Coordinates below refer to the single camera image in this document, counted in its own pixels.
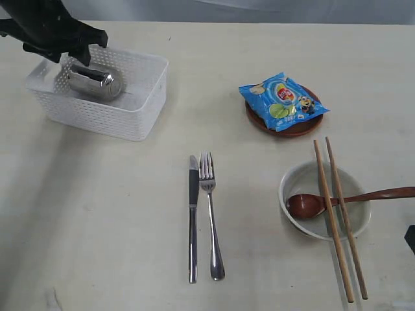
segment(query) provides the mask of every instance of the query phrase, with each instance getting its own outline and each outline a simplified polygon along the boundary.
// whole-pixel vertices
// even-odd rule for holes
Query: fork
[[[212,191],[216,187],[215,170],[213,169],[213,160],[211,153],[200,154],[199,166],[200,187],[207,192],[209,200],[209,218],[210,218],[210,275],[212,279],[219,281],[225,277],[222,255],[220,254],[218,236],[216,234],[215,217],[213,216]]]

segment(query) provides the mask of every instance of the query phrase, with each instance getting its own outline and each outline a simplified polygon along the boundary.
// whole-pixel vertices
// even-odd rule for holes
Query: wooden chopstick
[[[333,152],[331,151],[331,145],[330,145],[330,141],[329,141],[328,137],[326,137],[326,144],[327,144],[327,150],[329,152],[331,170],[333,171],[333,177],[334,177],[334,181],[335,181],[335,185],[336,185],[338,199],[340,201],[340,208],[341,208],[342,215],[343,215],[343,221],[344,221],[344,225],[346,226],[346,231],[347,231],[347,234],[348,234],[349,245],[350,245],[350,249],[351,249],[351,256],[353,257],[353,262],[355,264],[357,280],[358,280],[359,286],[361,288],[362,298],[366,300],[368,298],[368,292],[366,291],[366,285],[364,283],[361,263],[359,261],[359,256],[357,254],[355,239],[353,238],[353,233],[351,231],[351,225],[350,225],[348,210],[346,208],[346,204],[344,203],[342,185],[340,184],[340,178],[339,178],[338,172],[337,172],[335,157],[333,155]]]
[[[314,149],[316,151],[318,171],[320,173],[320,178],[322,181],[323,192],[324,192],[324,199],[325,199],[327,211],[329,213],[330,226],[333,232],[333,240],[335,242],[338,265],[340,266],[340,271],[341,271],[342,278],[343,278],[344,290],[346,291],[346,297],[348,299],[348,302],[352,303],[354,302],[355,298],[353,296],[353,291],[351,289],[349,271],[346,265],[346,259],[344,257],[343,247],[342,247],[342,244],[340,243],[340,237],[338,235],[335,215],[334,215],[333,208],[330,202],[330,191],[329,191],[329,186],[327,185],[326,175],[324,174],[322,156],[320,154],[320,150],[318,149],[318,143],[316,140],[314,140]]]

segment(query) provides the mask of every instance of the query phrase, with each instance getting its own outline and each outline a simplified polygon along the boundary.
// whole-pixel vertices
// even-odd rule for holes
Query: wooden plate
[[[318,97],[312,91],[310,91],[304,86],[302,87],[310,95],[310,97],[313,100],[320,102]],[[297,136],[305,135],[313,131],[323,120],[323,115],[319,115],[315,118],[312,118],[311,120],[297,123],[291,126],[290,128],[287,128],[286,130],[276,132],[274,130],[270,130],[267,128],[264,120],[259,115],[257,115],[254,110],[252,110],[252,108],[249,106],[247,101],[245,101],[245,108],[246,108],[246,114],[248,118],[251,120],[251,122],[255,126],[257,126],[260,130],[267,132],[268,134],[279,136],[279,137],[297,137]]]

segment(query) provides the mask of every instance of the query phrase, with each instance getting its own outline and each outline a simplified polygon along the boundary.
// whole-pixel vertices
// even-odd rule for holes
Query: blue snack bag
[[[239,87],[239,92],[265,122],[277,132],[329,111],[285,73],[261,84]]]

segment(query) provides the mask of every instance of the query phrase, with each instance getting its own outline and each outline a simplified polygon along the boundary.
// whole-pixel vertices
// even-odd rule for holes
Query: knife
[[[189,282],[197,281],[197,228],[196,212],[199,197],[199,165],[196,158],[190,156],[189,166]]]

